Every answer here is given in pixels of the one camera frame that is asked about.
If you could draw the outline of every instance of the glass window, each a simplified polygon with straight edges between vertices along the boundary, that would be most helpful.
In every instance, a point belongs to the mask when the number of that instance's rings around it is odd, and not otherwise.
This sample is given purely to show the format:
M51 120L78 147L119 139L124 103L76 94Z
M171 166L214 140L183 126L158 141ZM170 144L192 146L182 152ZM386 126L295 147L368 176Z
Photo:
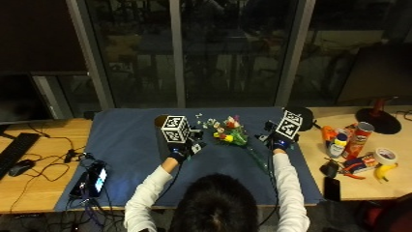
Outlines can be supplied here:
M176 107L168 1L87 4L116 107Z
M288 0L182 1L187 107L274 105L295 8Z
M372 99L338 102L339 95L359 49L404 42L412 25L411 6L408 0L318 0L290 104L370 104Z
M60 75L58 80L75 118L83 118L87 111L102 110L90 76Z

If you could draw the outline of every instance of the keyboard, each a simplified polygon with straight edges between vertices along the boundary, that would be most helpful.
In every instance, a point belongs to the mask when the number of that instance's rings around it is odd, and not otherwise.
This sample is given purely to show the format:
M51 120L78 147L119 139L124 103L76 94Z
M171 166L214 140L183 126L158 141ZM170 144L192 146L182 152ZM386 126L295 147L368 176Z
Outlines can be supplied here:
M31 146L40 138L39 133L20 133L0 155L0 180L10 172Z

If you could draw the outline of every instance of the white long-sleeve shirt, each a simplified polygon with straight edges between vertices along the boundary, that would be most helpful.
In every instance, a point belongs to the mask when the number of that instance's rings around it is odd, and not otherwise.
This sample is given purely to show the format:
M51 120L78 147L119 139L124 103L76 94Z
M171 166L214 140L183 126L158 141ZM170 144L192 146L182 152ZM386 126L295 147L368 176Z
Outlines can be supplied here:
M302 194L296 169L291 165L287 154L274 155L274 167L282 204L282 219L278 231L307 231L310 219L304 207L304 196ZM148 229L150 232L158 231L150 212L164 189L164 185L171 179L172 177L166 169L159 166L138 186L135 194L127 203L124 225L128 231L139 232L144 229Z

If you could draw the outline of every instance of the red can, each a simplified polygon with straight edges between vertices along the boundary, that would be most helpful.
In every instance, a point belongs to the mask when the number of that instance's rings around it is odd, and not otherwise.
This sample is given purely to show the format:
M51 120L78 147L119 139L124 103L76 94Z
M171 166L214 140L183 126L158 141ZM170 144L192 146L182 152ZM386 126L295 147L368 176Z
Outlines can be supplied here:
M354 132L351 141L346 147L343 157L347 160L355 159L359 156L362 148L368 140L371 133L375 131L375 128L371 124L366 122L359 122L356 125L356 130Z

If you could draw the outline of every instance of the computer mouse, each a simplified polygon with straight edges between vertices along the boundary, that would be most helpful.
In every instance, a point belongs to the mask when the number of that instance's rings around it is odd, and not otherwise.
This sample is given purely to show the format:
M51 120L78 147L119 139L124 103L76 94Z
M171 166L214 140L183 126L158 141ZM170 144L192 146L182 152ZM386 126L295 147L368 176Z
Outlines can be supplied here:
M22 175L30 168L35 166L35 163L36 162L31 159L19 161L10 170L10 176L16 177Z

